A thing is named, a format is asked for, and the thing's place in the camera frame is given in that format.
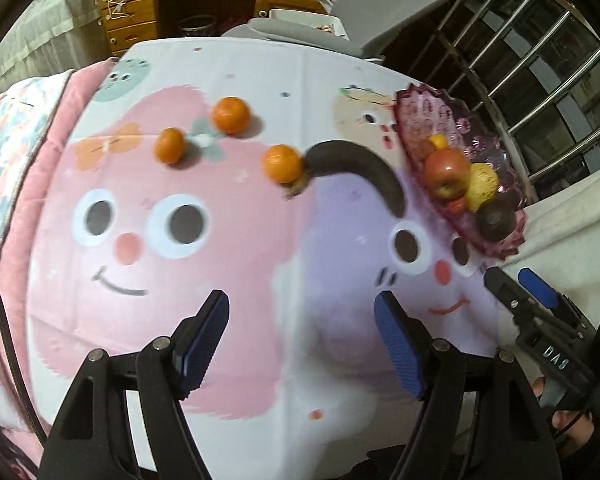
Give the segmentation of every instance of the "blue gripper pad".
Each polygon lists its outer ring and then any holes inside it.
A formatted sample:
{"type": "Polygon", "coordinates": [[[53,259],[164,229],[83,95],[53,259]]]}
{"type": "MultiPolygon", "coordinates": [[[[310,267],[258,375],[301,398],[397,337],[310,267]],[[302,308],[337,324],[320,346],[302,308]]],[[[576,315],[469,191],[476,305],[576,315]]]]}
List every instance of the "blue gripper pad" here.
{"type": "Polygon", "coordinates": [[[181,323],[180,341],[173,351],[173,365],[179,374],[179,394],[186,398],[202,384],[220,338],[229,321],[229,298],[214,290],[199,312],[181,323]]]}
{"type": "Polygon", "coordinates": [[[429,333],[421,322],[407,316],[389,291],[376,296],[374,317],[400,384],[416,399],[422,400],[427,391],[425,371],[430,360],[429,333]]]}
{"type": "Polygon", "coordinates": [[[533,297],[536,298],[545,307],[555,310],[558,308],[558,294],[549,285],[547,285],[540,276],[528,267],[520,269],[518,273],[520,285],[526,288],[533,297]]]}

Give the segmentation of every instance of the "orange bow print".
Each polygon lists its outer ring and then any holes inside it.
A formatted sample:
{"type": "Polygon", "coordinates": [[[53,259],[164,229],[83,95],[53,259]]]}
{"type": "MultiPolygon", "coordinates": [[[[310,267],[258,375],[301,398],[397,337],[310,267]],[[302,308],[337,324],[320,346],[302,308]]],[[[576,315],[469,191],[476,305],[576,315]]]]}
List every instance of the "orange bow print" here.
{"type": "Polygon", "coordinates": [[[91,170],[106,153],[130,152],[141,143],[140,126],[137,123],[125,124],[112,136],[86,137],[77,142],[74,147],[75,165],[79,171],[91,170]]]}

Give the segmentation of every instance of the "pink glass plate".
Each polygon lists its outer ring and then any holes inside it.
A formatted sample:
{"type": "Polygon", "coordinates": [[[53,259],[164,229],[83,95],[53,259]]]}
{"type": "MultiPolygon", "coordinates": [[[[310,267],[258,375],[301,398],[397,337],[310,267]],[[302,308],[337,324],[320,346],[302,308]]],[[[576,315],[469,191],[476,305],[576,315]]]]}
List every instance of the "pink glass plate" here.
{"type": "Polygon", "coordinates": [[[394,113],[407,167],[423,189],[426,189],[423,164],[417,154],[423,141],[436,133],[446,135],[449,145],[463,150],[471,162],[486,162],[496,171],[500,178],[498,193],[516,209],[516,229],[501,242],[488,242],[480,236],[473,213],[453,215],[442,200],[427,195],[437,212],[485,256],[504,259],[518,254],[518,246],[525,241],[524,196],[507,152],[500,147],[498,138],[487,130],[481,118],[469,111],[464,101],[449,97],[446,91],[424,83],[419,86],[411,84],[406,90],[400,90],[396,94],[394,113]]]}

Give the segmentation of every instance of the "tablecloth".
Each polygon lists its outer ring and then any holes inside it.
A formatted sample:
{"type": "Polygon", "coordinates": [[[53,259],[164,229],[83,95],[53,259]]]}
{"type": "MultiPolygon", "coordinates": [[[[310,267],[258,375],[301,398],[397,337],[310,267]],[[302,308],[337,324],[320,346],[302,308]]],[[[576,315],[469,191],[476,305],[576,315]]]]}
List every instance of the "tablecloth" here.
{"type": "MultiPolygon", "coordinates": [[[[220,288],[230,321],[183,405],[213,478],[333,478],[367,450],[406,442],[418,405],[398,386],[373,321],[375,295],[392,290],[434,336],[480,354],[494,350],[499,309],[482,286],[490,262],[403,169],[391,104],[412,81],[294,44],[134,46],[76,126],[38,229],[27,323],[44,418],[53,420],[91,348],[137,351],[220,288]],[[238,137],[209,121],[224,96],[251,107],[238,137]],[[195,160],[154,159],[167,127],[186,133],[195,160]],[[354,174],[318,178],[292,200],[264,175],[270,145],[304,151],[328,139],[391,164],[403,218],[354,174]],[[179,230],[177,216],[186,220],[179,230]]],[[[137,396],[128,398],[140,464],[152,467],[137,396]]]]}

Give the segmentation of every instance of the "black cable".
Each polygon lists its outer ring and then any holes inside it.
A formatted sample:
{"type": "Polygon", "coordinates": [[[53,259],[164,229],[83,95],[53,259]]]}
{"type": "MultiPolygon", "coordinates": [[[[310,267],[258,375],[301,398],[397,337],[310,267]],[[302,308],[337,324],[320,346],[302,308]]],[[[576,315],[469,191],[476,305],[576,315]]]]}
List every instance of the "black cable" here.
{"type": "Polygon", "coordinates": [[[27,387],[24,383],[24,379],[22,378],[22,372],[20,371],[20,365],[18,364],[18,359],[16,356],[16,350],[13,346],[13,339],[11,338],[11,331],[9,330],[9,321],[7,319],[7,313],[4,310],[4,303],[2,302],[2,297],[0,296],[0,336],[2,337],[2,342],[4,343],[5,354],[7,355],[7,363],[9,364],[9,370],[11,371],[11,376],[13,377],[13,383],[16,387],[16,392],[20,397],[20,401],[24,407],[24,412],[27,418],[29,419],[29,425],[33,432],[36,434],[36,437],[40,441],[40,444],[44,447],[46,444],[46,433],[42,424],[40,423],[40,419],[36,415],[36,410],[33,407],[33,403],[31,402],[31,398],[29,397],[29,392],[27,391],[27,387]]]}
{"type": "Polygon", "coordinates": [[[598,394],[599,391],[600,391],[600,381],[598,382],[596,387],[593,388],[593,391],[590,393],[589,398],[587,398],[587,402],[584,403],[584,406],[578,412],[578,414],[575,417],[573,417],[573,420],[569,424],[567,424],[564,428],[562,428],[560,431],[557,431],[556,433],[554,433],[554,440],[557,440],[558,438],[563,436],[567,431],[569,431],[573,427],[573,425],[580,419],[580,417],[582,415],[584,415],[585,413],[587,413],[589,411],[589,408],[593,404],[593,399],[596,397],[596,395],[598,394]]]}

